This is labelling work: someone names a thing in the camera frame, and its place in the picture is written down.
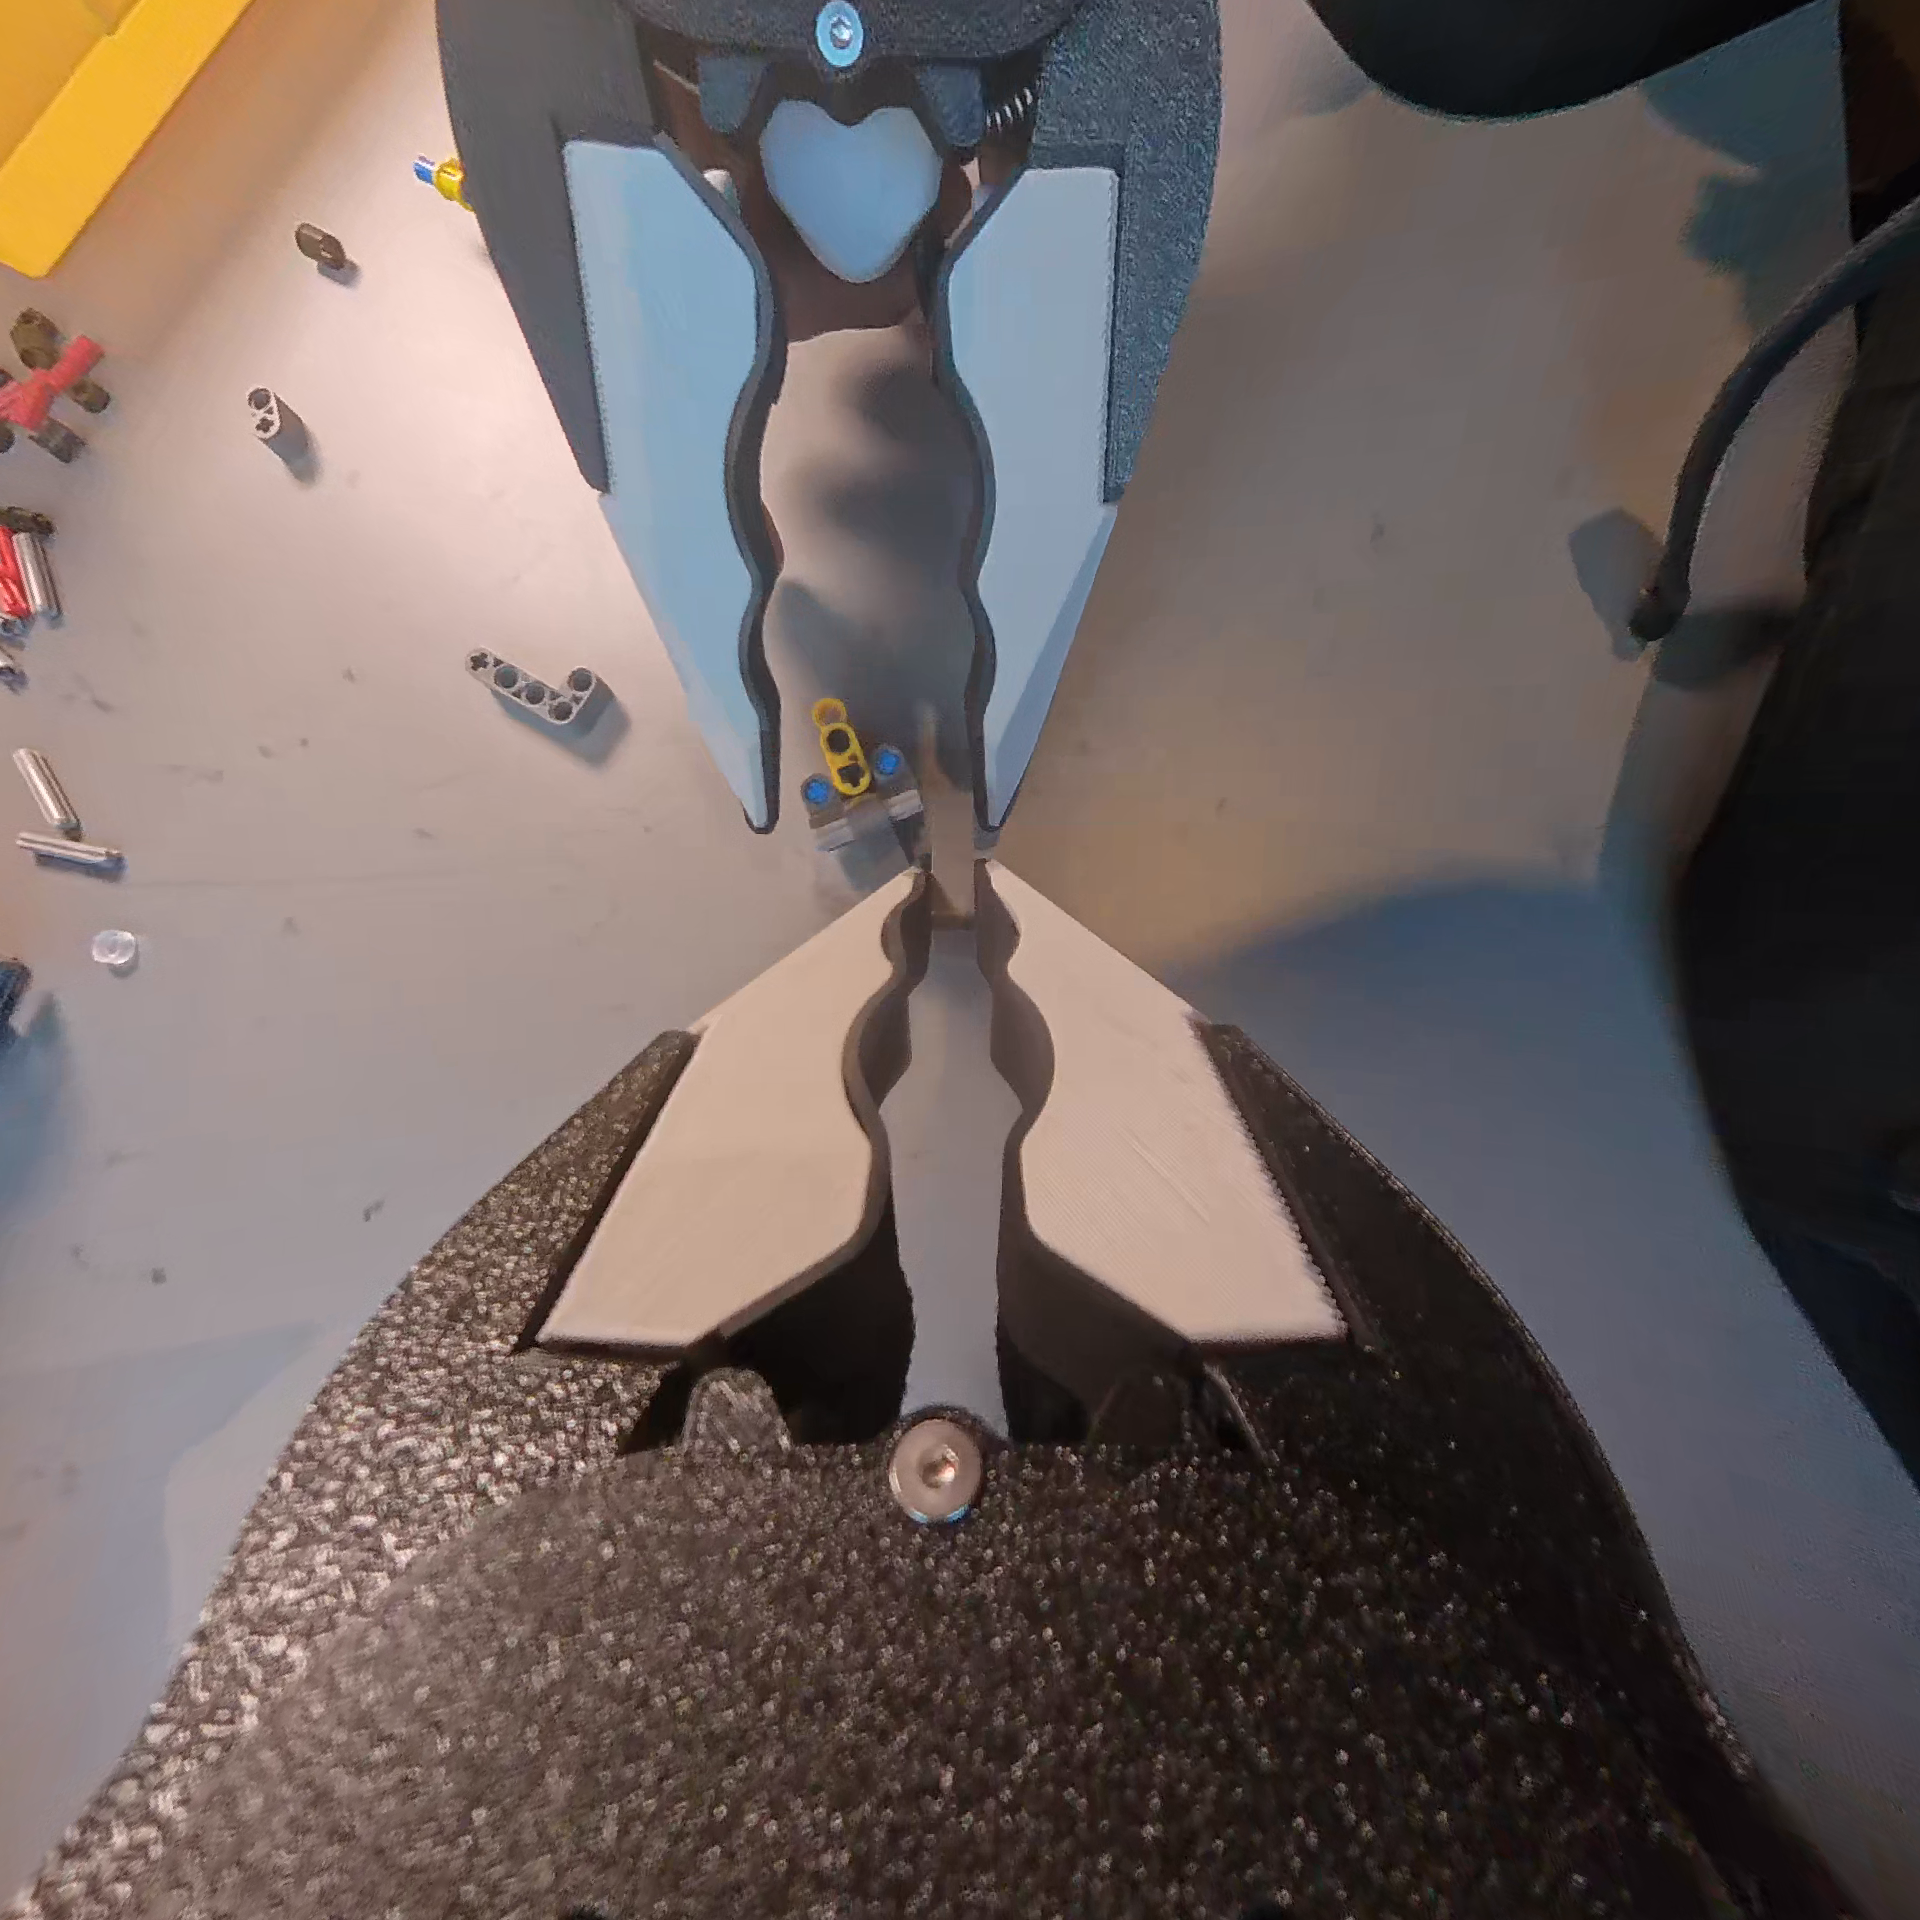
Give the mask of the black printed sweatshirt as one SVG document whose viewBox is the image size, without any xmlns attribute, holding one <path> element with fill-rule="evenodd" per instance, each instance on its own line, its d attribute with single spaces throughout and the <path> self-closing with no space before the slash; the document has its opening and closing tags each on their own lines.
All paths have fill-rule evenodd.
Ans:
<svg viewBox="0 0 1920 1920">
<path fill-rule="evenodd" d="M 1850 315 L 1857 368 L 1804 533 L 1807 596 L 1675 885 L 1697 1080 L 1746 1224 L 1916 1471 L 1916 5 L 1843 5 L 1858 239 L 1770 321 L 1687 451 L 1633 630 L 1674 645 L 1713 480 L 1772 381 Z"/>
</svg>

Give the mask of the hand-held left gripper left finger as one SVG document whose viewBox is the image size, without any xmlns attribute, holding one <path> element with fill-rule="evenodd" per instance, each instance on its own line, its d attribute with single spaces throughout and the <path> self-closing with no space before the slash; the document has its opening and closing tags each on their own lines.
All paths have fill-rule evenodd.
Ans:
<svg viewBox="0 0 1920 1920">
<path fill-rule="evenodd" d="M 689 1352 L 862 1253 L 927 967 L 928 876 L 903 871 L 711 1007 L 535 1341 Z"/>
</svg>

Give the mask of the grey desk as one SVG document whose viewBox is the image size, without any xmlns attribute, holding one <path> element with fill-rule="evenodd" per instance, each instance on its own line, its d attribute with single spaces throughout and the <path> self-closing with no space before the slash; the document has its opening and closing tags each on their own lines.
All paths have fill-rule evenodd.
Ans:
<svg viewBox="0 0 1920 1920">
<path fill-rule="evenodd" d="M 1916 1499 L 1721 1177 L 1655 918 L 1768 661 L 1640 663 L 1611 608 L 1719 375 L 1850 238 L 1836 5 L 1480 128 L 1306 5 L 1223 21 L 1208 262 L 1003 854 L 1468 1243 L 1897 1912 Z M 410 179 L 447 135 L 430 5 L 264 5 L 59 273 L 6 273 L 114 389 L 79 467 L 6 459 L 64 590 L 6 752 L 128 861 L 16 849 L 6 765 L 8 1900 L 408 1268 L 843 907 L 711 768 L 473 222 Z M 471 649 L 609 704 L 553 732 Z"/>
</svg>

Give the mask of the yellow storage bin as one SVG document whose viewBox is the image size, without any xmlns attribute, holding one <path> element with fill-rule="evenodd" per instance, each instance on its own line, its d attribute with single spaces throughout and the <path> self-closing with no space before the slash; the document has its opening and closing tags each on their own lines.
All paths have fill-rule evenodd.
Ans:
<svg viewBox="0 0 1920 1920">
<path fill-rule="evenodd" d="M 250 1 L 2 5 L 2 262 L 43 278 Z"/>
</svg>

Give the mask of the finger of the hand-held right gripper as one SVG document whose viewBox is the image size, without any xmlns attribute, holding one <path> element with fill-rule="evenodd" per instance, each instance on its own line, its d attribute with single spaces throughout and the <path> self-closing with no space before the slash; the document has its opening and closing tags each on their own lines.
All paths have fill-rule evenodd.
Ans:
<svg viewBox="0 0 1920 1920">
<path fill-rule="evenodd" d="M 1120 180 L 1025 167 L 980 195 L 935 287 L 935 368 L 976 445 L 963 588 L 978 830 L 1018 803 L 1104 560 Z"/>
<path fill-rule="evenodd" d="M 772 283 L 732 200 L 668 139 L 566 147 L 604 517 L 747 828 L 777 825 L 779 708 L 761 649 L 776 555 L 758 459 Z"/>
</svg>

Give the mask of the person's right forearm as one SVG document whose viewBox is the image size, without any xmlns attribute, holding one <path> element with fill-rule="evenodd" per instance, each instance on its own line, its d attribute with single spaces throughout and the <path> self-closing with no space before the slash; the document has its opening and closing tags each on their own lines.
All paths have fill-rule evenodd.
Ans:
<svg viewBox="0 0 1920 1920">
<path fill-rule="evenodd" d="M 1380 88 L 1427 111 L 1514 119 L 1607 97 L 1756 31 L 1795 1 L 1313 1 Z"/>
</svg>

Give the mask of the grey brick beam assembly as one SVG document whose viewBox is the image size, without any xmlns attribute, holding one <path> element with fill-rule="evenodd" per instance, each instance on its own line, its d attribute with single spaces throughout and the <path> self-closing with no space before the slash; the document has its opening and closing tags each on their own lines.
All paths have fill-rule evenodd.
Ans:
<svg viewBox="0 0 1920 1920">
<path fill-rule="evenodd" d="M 828 797 L 828 775 L 803 781 L 808 831 L 832 900 L 847 904 L 884 881 L 921 876 L 935 928 L 974 923 L 974 807 L 948 780 L 938 752 L 884 742 L 868 753 L 871 787 L 857 797 Z"/>
</svg>

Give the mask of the grey angled brick beam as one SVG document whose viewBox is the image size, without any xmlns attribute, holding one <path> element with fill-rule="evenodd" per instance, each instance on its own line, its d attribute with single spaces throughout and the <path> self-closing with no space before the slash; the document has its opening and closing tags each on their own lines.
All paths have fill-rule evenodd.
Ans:
<svg viewBox="0 0 1920 1920">
<path fill-rule="evenodd" d="M 585 732 L 609 704 L 609 686 L 585 665 L 545 678 L 484 647 L 464 656 L 468 678 L 491 696 L 553 732 Z"/>
</svg>

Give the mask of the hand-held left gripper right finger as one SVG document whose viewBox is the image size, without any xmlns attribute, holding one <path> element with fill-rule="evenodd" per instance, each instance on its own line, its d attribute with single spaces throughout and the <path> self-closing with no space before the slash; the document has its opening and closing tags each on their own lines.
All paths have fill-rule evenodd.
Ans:
<svg viewBox="0 0 1920 1920">
<path fill-rule="evenodd" d="M 1122 1382 L 1334 1349 L 1350 1318 L 1202 1017 L 996 860 L 976 876 L 1007 1144 L 1000 1331 L 1089 1420 Z"/>
</svg>

